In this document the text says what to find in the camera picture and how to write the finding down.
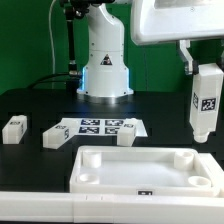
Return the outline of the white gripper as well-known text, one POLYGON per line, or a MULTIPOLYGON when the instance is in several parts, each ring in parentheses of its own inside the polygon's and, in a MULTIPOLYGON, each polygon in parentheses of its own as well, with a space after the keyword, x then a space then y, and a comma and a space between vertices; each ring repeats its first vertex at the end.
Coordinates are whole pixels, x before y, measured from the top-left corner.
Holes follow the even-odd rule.
MULTIPOLYGON (((199 64, 189 52, 194 39, 224 36, 224 0, 133 0, 131 38, 137 45, 177 41, 185 74, 197 75, 199 64)), ((217 65, 224 70, 223 51, 217 65)))

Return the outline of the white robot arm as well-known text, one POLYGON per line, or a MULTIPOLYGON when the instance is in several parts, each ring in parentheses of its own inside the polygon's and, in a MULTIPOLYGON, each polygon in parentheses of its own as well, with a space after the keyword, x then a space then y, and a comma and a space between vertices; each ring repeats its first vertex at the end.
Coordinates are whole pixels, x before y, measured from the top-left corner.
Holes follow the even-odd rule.
POLYGON ((107 11, 108 3, 131 6, 135 44, 177 42, 189 75, 199 69, 188 52, 190 42, 224 36, 224 0, 83 0, 89 59, 77 93, 92 102, 115 103, 133 94, 123 61, 124 25, 107 11))

